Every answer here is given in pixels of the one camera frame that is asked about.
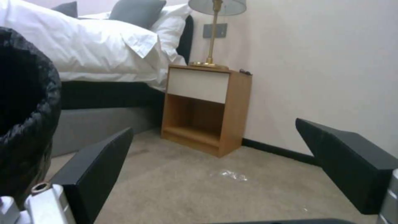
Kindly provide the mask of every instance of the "beige carpet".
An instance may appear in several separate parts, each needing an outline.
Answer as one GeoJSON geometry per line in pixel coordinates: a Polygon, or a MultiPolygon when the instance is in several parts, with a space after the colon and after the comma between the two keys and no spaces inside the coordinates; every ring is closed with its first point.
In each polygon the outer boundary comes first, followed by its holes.
{"type": "MultiPolygon", "coordinates": [[[[47,178],[72,155],[54,158],[47,178]]],[[[179,224],[340,218],[361,215],[319,167],[241,147],[218,159],[162,140],[135,136],[97,224],[179,224]]]]}

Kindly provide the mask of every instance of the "grey pillow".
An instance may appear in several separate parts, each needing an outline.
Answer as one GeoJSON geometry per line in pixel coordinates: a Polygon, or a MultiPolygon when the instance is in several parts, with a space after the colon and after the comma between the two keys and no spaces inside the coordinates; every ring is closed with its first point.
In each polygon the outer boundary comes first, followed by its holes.
{"type": "Polygon", "coordinates": [[[73,17],[73,18],[77,18],[77,2],[76,1],[61,4],[59,6],[52,8],[52,10],[63,13],[65,15],[73,17]]]}
{"type": "Polygon", "coordinates": [[[119,0],[111,11],[110,20],[119,20],[150,29],[158,20],[166,1],[119,0]]]}

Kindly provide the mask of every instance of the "electrical socket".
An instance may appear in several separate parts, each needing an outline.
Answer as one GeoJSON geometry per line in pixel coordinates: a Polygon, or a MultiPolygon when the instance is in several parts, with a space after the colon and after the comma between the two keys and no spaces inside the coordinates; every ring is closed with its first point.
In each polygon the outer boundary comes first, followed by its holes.
{"type": "MultiPolygon", "coordinates": [[[[216,38],[225,38],[228,24],[216,24],[216,38]]],[[[213,24],[205,24],[203,26],[203,38],[211,38],[213,24]]]]}

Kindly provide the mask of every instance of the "white drawer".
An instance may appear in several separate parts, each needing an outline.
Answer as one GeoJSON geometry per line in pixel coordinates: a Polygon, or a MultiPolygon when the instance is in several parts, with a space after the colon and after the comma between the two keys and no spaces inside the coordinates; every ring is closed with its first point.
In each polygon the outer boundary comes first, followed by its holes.
{"type": "Polygon", "coordinates": [[[171,68],[167,92],[224,104],[228,79],[229,73],[171,68]]]}

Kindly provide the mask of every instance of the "lamp stem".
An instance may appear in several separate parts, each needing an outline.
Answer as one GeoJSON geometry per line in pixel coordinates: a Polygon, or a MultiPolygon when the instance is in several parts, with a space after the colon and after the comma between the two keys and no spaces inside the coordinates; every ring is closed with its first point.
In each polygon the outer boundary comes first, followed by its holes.
{"type": "Polygon", "coordinates": [[[219,15],[219,11],[221,9],[221,4],[222,0],[213,0],[213,8],[214,8],[213,26],[211,31],[209,56],[206,59],[206,63],[208,64],[213,64],[214,39],[216,38],[217,18],[219,15]]]}

